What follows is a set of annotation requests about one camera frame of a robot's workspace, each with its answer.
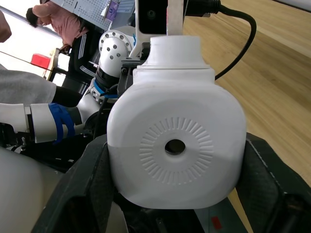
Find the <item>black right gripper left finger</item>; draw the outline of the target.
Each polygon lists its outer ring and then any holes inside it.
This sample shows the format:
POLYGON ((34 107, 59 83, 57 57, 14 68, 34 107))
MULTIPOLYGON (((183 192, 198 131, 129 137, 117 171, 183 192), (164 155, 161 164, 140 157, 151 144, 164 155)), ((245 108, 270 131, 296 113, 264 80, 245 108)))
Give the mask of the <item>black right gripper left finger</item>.
POLYGON ((63 175, 32 231, 104 233, 113 196, 107 137, 102 135, 63 175))

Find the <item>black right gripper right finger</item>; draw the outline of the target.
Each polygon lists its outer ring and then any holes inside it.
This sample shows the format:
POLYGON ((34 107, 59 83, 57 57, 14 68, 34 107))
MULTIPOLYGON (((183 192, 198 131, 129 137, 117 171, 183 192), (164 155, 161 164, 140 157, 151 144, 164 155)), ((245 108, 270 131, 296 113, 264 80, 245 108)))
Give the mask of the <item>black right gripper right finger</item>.
POLYGON ((236 190, 255 233, 309 233, 311 188, 262 138, 248 133, 236 190))

